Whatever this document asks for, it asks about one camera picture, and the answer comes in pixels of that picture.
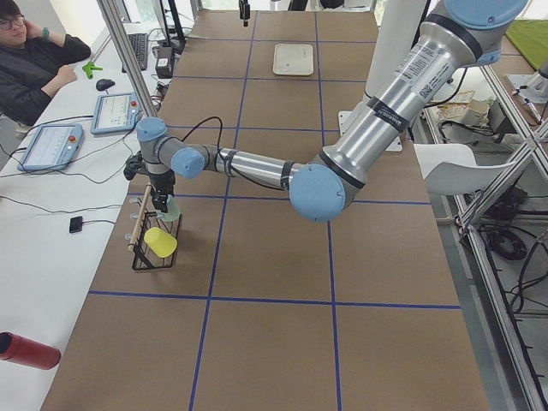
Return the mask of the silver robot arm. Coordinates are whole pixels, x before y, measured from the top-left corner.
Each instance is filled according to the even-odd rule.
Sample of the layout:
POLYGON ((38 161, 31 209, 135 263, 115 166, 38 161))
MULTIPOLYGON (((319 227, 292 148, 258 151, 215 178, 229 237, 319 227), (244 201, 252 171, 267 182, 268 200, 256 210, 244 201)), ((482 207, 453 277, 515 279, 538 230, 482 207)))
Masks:
POLYGON ((399 67, 374 96, 355 106, 339 140, 309 164, 187 144, 169 135, 163 120, 146 117, 136 131, 151 184, 165 197, 176 176, 192 179, 216 171, 286 191, 301 216, 330 221, 349 206, 366 185, 368 169, 457 69, 499 59, 501 39, 525 6, 523 1, 439 2, 420 23, 418 42, 399 67))

